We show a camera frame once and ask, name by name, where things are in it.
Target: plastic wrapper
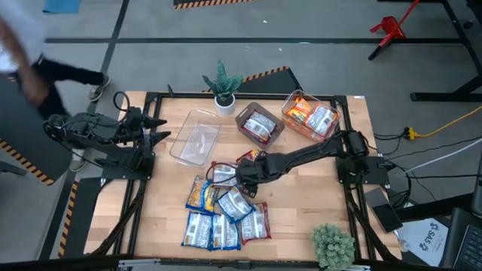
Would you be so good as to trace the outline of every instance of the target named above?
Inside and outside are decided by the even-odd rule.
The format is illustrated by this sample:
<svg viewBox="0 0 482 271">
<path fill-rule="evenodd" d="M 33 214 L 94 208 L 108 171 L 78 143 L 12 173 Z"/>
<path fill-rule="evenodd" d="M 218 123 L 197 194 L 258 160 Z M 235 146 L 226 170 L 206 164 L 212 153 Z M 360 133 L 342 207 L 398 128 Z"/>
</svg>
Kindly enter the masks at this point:
<svg viewBox="0 0 482 271">
<path fill-rule="evenodd" d="M 317 106 L 307 118 L 305 125 L 324 136 L 331 128 L 337 115 L 324 106 Z"/>
<path fill-rule="evenodd" d="M 247 153 L 243 154 L 240 158 L 236 159 L 236 163 L 239 163 L 242 158 L 246 158 L 248 160 L 254 161 L 256 157 L 259 155 L 259 150 L 250 150 Z"/>
<path fill-rule="evenodd" d="M 186 202 L 186 208 L 213 215 L 218 193 L 219 188 L 214 187 L 211 181 L 207 181 L 197 175 L 194 178 L 193 186 Z"/>
<path fill-rule="evenodd" d="M 225 215 L 212 217 L 212 250 L 240 250 L 238 229 Z"/>
<path fill-rule="evenodd" d="M 227 187 L 231 188 L 236 185 L 236 164 L 228 163 L 231 166 L 223 163 L 213 162 L 214 166 L 212 172 L 212 184 L 215 187 Z"/>
<path fill-rule="evenodd" d="M 312 107 L 305 99 L 301 97 L 297 97 L 294 102 L 296 103 L 287 114 L 288 116 L 293 117 L 297 122 L 304 123 L 308 118 Z"/>
<path fill-rule="evenodd" d="M 255 210 L 255 207 L 243 197 L 237 187 L 231 188 L 222 195 L 218 199 L 218 203 L 231 223 L 241 221 Z"/>
<path fill-rule="evenodd" d="M 257 111 L 254 111 L 243 125 L 243 129 L 251 133 L 256 140 L 263 144 L 269 142 L 275 127 L 276 124 L 272 120 Z"/>
<path fill-rule="evenodd" d="M 209 249 L 212 216 L 189 212 L 188 227 L 181 245 Z"/>
<path fill-rule="evenodd" d="M 245 245 L 249 240 L 271 238 L 268 206 L 265 202 L 255 204 L 256 210 L 247 215 L 239 223 L 241 243 Z"/>
</svg>

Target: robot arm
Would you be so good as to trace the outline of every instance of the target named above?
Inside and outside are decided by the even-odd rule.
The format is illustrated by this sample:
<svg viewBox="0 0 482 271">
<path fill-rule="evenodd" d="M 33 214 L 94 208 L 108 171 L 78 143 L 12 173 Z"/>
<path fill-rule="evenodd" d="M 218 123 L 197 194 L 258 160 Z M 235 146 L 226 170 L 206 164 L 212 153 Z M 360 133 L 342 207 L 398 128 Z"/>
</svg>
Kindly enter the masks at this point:
<svg viewBox="0 0 482 271">
<path fill-rule="evenodd" d="M 369 173 L 365 137 L 356 131 L 342 131 L 324 142 L 293 151 L 289 154 L 261 152 L 255 161 L 242 159 L 236 169 L 236 179 L 243 192 L 255 197 L 258 184 L 275 181 L 292 168 L 325 157 L 349 158 L 349 170 L 355 174 Z"/>
</svg>

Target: clear plastic tray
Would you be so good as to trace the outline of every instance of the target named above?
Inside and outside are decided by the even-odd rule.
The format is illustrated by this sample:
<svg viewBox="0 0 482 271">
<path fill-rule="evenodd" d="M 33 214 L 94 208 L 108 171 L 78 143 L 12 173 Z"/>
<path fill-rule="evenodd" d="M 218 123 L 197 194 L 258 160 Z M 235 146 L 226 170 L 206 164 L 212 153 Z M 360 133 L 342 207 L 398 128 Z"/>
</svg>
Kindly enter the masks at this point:
<svg viewBox="0 0 482 271">
<path fill-rule="evenodd" d="M 309 112 L 308 117 L 313 114 L 313 112 L 316 110 L 316 108 L 320 107 L 322 108 L 323 112 L 326 114 L 330 114 L 332 117 L 334 117 L 334 120 L 326 124 L 325 129 L 323 129 L 324 132 L 320 133 L 312 129 L 311 127 L 306 125 L 306 121 L 301 123 L 299 120 L 294 119 L 290 115 L 288 115 L 288 112 L 293 108 L 293 106 L 296 104 L 296 99 L 297 98 L 303 98 L 305 101 L 310 104 L 312 110 Z M 325 139 L 329 138 L 330 136 L 333 135 L 334 131 L 336 130 L 336 127 L 338 126 L 338 120 L 340 119 L 340 112 L 329 106 L 328 104 L 318 100 L 317 98 L 311 96 L 310 94 L 307 94 L 303 92 L 302 90 L 295 90 L 285 101 L 283 104 L 282 108 L 282 120 L 284 123 L 286 123 L 287 126 L 290 128 L 297 130 L 299 133 L 305 135 L 308 138 L 315 139 L 318 142 L 322 142 Z"/>
<path fill-rule="evenodd" d="M 191 110 L 169 152 L 188 166 L 204 166 L 214 147 L 222 120 L 213 113 Z"/>
</svg>

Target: yellow black striped tape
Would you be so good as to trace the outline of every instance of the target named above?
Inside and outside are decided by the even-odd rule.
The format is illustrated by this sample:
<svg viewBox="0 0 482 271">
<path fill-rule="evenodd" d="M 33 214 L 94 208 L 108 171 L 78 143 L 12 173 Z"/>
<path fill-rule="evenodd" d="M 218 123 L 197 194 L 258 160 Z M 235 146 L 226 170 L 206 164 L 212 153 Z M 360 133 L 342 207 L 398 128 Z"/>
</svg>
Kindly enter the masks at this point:
<svg viewBox="0 0 482 271">
<path fill-rule="evenodd" d="M 67 236 L 69 235 L 70 223 L 72 222 L 72 212 L 74 211 L 75 197 L 77 195 L 78 180 L 74 181 L 70 191 L 69 204 L 67 204 L 66 221 L 63 224 L 62 237 L 60 238 L 59 257 L 66 253 Z"/>
<path fill-rule="evenodd" d="M 4 149 L 8 154 L 10 154 L 15 160 L 19 161 L 23 167 L 25 167 L 28 171 L 30 171 L 35 177 L 37 177 L 41 182 L 46 185 L 52 185 L 54 181 L 51 178 L 48 178 L 40 169 L 37 169 L 32 163 L 30 163 L 22 154 L 19 154 L 18 151 L 15 151 L 12 146 L 10 146 L 5 140 L 0 139 L 0 148 Z"/>
<path fill-rule="evenodd" d="M 177 4 L 174 6 L 174 9 L 208 7 L 213 5 L 236 4 L 236 3 L 253 2 L 253 1 L 255 0 L 207 0 L 207 1 Z"/>
<path fill-rule="evenodd" d="M 248 76 L 247 78 L 243 79 L 243 83 L 248 82 L 248 81 L 253 81 L 254 79 L 262 78 L 264 76 L 271 75 L 273 73 L 281 72 L 281 71 L 285 71 L 285 70 L 289 70 L 289 66 L 283 66 L 283 67 L 279 67 L 277 69 L 272 69 L 270 71 L 265 71 L 265 72 L 262 72 L 262 73 L 259 73 L 259 74 L 256 74 L 256 75 Z M 212 91 L 211 91 L 211 89 L 208 89 L 208 90 L 203 90 L 202 92 L 211 93 Z"/>
</svg>

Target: green plant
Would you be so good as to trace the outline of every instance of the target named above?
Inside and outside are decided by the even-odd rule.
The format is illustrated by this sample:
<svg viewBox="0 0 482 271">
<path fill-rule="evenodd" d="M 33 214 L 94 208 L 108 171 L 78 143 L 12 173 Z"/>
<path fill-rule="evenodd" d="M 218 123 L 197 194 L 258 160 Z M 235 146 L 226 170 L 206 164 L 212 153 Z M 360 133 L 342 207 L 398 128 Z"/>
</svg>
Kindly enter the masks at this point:
<svg viewBox="0 0 482 271">
<path fill-rule="evenodd" d="M 226 76 L 226 69 L 221 60 L 218 60 L 218 75 L 216 81 L 213 82 L 209 80 L 205 75 L 203 75 L 203 79 L 212 92 L 222 102 L 226 102 L 227 98 L 229 98 L 229 96 L 231 96 L 231 94 L 233 94 L 243 82 L 243 77 L 241 75 L 228 78 Z"/>
<path fill-rule="evenodd" d="M 313 230 L 311 240 L 321 268 L 346 269 L 355 260 L 355 240 L 337 226 L 322 224 Z"/>
</svg>

